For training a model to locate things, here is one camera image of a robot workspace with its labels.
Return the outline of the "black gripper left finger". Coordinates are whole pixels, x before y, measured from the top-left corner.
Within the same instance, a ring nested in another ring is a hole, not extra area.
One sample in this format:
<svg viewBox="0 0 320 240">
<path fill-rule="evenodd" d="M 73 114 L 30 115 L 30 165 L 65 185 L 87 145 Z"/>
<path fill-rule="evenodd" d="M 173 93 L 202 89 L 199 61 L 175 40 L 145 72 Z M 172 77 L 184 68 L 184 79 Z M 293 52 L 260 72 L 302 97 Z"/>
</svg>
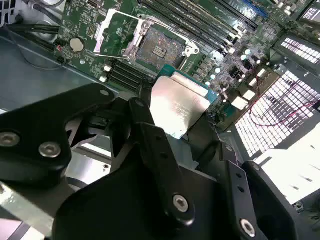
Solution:
<svg viewBox="0 0 320 240">
<path fill-rule="evenodd" d="M 152 137 L 166 135 L 145 101 L 126 101 L 91 83 L 1 115 L 0 178 L 56 186 L 71 162 L 71 149 L 93 137 L 92 129 L 115 137 L 112 163 L 120 166 L 133 149 L 148 157 Z"/>
</svg>

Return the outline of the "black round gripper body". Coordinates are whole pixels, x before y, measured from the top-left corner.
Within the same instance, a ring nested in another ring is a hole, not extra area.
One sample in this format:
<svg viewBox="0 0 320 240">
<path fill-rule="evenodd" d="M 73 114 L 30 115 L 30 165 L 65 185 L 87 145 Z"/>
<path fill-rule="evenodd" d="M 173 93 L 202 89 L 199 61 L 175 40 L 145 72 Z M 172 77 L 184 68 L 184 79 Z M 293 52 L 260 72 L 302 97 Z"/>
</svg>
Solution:
<svg viewBox="0 0 320 240">
<path fill-rule="evenodd" d="M 239 240 L 245 173 L 214 142 L 215 178 L 180 167 L 166 135 L 149 156 L 136 149 L 118 170 L 77 191 L 58 210 L 55 240 Z"/>
</svg>

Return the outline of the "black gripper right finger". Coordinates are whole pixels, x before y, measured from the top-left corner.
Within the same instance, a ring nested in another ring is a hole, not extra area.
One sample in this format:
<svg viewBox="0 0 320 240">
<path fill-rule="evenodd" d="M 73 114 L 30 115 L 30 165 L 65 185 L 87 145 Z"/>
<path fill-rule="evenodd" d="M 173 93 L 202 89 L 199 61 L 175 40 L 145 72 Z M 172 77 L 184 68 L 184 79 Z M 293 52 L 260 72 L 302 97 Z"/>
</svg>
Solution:
<svg viewBox="0 0 320 240">
<path fill-rule="evenodd" d="M 196 170 L 216 180 L 218 229 L 230 240 L 302 240 L 304 225 L 295 209 L 253 161 L 240 162 L 222 141 L 207 113 L 193 111 L 188 142 Z"/>
</svg>

